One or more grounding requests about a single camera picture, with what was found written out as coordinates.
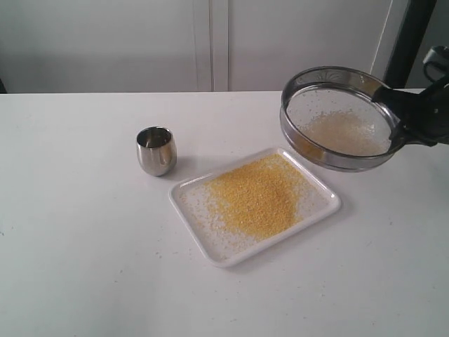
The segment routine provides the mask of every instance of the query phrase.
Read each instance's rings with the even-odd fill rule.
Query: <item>white table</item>
[[[229,269],[169,202],[179,180],[288,148],[280,93],[0,95],[0,336],[447,336],[449,146],[365,173],[304,163],[342,197]],[[172,129],[147,176],[135,136]]]

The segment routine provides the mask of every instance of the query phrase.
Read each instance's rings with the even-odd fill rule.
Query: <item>yellow grain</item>
[[[297,204],[304,184],[300,172],[272,154],[207,182],[206,208],[221,230],[260,241],[301,220]]]

